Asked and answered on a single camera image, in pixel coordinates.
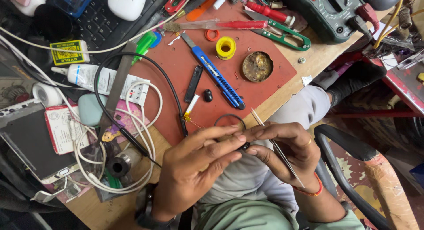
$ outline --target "yellow spool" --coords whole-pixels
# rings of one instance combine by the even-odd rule
[[[231,59],[236,52],[236,41],[231,37],[222,37],[216,43],[216,52],[222,60]]]

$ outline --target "mobile phone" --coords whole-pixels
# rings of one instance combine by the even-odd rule
[[[55,153],[45,110],[38,99],[0,110],[0,136],[42,184],[51,184],[79,167],[72,154]]]

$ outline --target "wooden table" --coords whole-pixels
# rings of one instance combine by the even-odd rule
[[[382,19],[388,13],[389,10],[380,11],[377,12],[377,16],[379,19]],[[361,33],[356,32],[347,42],[330,46],[321,43],[320,39],[310,27],[306,28],[301,33],[312,42],[311,48],[305,52],[295,51],[276,43],[281,53],[296,69],[297,75],[256,108],[256,112],[262,120],[268,119],[278,108],[286,103],[292,95],[298,93],[303,88],[302,76],[312,75],[313,78],[316,77],[322,70],[330,65],[333,60],[362,36]],[[306,59],[304,64],[298,63],[301,57]],[[251,115],[245,117],[244,121],[248,128],[257,125]],[[154,126],[150,127],[149,131],[156,147],[157,161],[162,163],[163,152],[171,146]],[[133,172],[135,179],[140,178],[150,166],[147,160],[143,161],[145,161],[145,163],[140,163],[137,166],[138,169]],[[153,168],[150,182],[155,183],[158,181],[159,172],[160,170],[158,168]],[[76,198],[67,203],[66,206],[90,229],[120,228],[128,230],[137,228],[134,222],[136,194],[135,192],[100,203],[95,190],[91,189],[80,198]]]

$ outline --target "green shirt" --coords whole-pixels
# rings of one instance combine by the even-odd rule
[[[234,199],[220,205],[199,204],[199,219],[195,230],[297,230],[295,215],[267,200]],[[310,223],[313,230],[363,230],[353,211],[337,221]]]

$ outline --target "wristwatch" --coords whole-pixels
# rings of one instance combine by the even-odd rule
[[[140,227],[151,230],[170,230],[170,224],[175,217],[168,222],[159,222],[152,216],[153,191],[158,184],[147,184],[137,196],[139,211],[135,213],[135,221]]]

